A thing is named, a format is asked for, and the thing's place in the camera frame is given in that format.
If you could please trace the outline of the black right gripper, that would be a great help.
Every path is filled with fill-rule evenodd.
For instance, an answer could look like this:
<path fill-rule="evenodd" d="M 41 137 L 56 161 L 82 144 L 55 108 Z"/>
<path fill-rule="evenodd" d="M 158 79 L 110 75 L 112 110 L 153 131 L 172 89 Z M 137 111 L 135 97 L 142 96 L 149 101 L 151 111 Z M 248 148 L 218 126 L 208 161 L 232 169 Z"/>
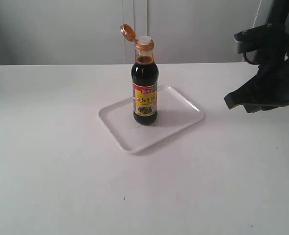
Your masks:
<path fill-rule="evenodd" d="M 289 47 L 269 49 L 257 74 L 224 101 L 228 109 L 243 106 L 248 113 L 289 106 Z"/>

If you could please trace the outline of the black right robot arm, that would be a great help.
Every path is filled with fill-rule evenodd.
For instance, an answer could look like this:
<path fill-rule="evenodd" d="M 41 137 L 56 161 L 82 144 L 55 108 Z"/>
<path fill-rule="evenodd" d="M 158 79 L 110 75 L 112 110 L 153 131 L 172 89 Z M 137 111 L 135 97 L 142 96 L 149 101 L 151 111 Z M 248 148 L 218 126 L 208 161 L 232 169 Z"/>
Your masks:
<path fill-rule="evenodd" d="M 255 113 L 289 106 L 288 14 L 289 0 L 275 0 L 264 25 L 234 35 L 236 53 L 258 71 L 224 97 L 228 109 L 243 106 L 247 113 Z"/>

